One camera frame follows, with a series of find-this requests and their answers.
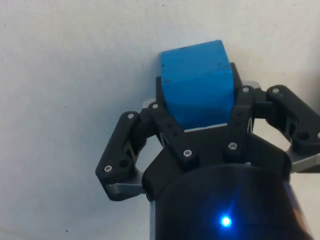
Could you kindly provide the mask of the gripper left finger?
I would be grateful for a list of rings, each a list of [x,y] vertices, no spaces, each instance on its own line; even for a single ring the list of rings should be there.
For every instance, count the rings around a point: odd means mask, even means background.
[[[112,201],[140,194],[156,200],[167,185],[200,166],[196,148],[167,110],[160,76],[155,83],[155,101],[141,112],[127,111],[120,116],[96,167],[95,174]],[[163,149],[141,172],[136,163],[152,136]]]

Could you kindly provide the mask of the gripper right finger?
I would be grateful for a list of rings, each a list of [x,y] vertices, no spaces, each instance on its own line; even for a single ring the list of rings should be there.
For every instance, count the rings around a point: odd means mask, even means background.
[[[299,173],[320,171],[320,116],[284,85],[267,91],[244,85],[234,63],[235,104],[225,138],[224,152],[239,161],[249,148],[255,119],[265,119],[290,142],[293,167]]]

